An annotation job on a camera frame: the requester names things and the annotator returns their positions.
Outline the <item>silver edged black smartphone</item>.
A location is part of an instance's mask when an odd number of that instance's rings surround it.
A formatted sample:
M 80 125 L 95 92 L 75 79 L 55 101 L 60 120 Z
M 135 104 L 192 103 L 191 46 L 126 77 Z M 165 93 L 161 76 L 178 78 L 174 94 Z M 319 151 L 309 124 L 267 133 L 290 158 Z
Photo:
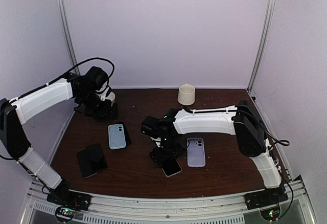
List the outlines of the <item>silver edged black smartphone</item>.
M 172 177 L 182 171 L 181 166 L 175 158 L 165 160 L 161 168 L 166 177 Z

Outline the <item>lavender phone case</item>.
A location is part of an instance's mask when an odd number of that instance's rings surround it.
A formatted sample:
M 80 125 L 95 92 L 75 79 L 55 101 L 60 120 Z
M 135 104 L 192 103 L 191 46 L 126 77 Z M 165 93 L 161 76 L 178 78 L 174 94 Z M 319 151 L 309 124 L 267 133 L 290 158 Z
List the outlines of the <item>lavender phone case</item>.
M 187 139 L 187 164 L 192 168 L 202 168 L 206 165 L 204 140 L 202 138 Z

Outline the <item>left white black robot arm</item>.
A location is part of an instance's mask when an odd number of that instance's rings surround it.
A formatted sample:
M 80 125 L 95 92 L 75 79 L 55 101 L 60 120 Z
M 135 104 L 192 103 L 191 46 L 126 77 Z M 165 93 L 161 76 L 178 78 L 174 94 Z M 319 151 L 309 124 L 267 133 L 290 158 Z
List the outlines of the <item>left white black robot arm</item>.
M 50 165 L 45 146 L 32 146 L 31 139 L 45 141 L 51 149 L 68 122 L 68 109 L 74 104 L 84 107 L 83 113 L 95 118 L 115 114 L 115 94 L 111 75 L 92 66 L 84 75 L 70 71 L 54 80 L 12 99 L 1 99 L 1 142 L 8 154 L 2 159 L 14 161 L 36 177 L 63 206 L 74 198 L 68 182 Z

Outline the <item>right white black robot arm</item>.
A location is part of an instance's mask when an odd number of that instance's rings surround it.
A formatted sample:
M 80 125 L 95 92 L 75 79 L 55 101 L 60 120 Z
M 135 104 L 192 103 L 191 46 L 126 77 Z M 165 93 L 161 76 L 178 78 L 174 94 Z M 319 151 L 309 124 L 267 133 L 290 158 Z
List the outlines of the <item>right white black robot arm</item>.
M 260 173 L 266 190 L 262 200 L 273 204 L 282 195 L 282 176 L 273 158 L 266 131 L 257 109 L 246 100 L 238 105 L 214 109 L 170 109 L 163 117 L 147 116 L 141 132 L 151 138 L 156 147 L 150 158 L 158 167 L 167 159 L 180 157 L 186 148 L 179 138 L 191 133 L 224 133 L 236 136 L 240 153 L 251 158 Z

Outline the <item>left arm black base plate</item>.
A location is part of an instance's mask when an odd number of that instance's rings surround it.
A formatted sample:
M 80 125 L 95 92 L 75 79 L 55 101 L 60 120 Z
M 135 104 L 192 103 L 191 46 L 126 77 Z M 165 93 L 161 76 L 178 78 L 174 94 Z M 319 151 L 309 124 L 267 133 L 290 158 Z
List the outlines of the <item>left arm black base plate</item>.
M 87 211 L 91 203 L 91 196 L 89 194 L 68 190 L 65 193 L 49 193 L 46 200 L 57 205 L 67 206 L 77 211 Z

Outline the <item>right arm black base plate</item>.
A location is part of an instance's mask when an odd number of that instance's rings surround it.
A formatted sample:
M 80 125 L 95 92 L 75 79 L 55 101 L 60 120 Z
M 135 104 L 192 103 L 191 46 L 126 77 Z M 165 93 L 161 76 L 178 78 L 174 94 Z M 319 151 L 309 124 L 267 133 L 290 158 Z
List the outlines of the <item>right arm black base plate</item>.
M 248 210 L 263 208 L 270 205 L 276 205 L 282 201 L 288 200 L 288 195 L 281 188 L 265 189 L 258 192 L 247 193 L 244 195 Z

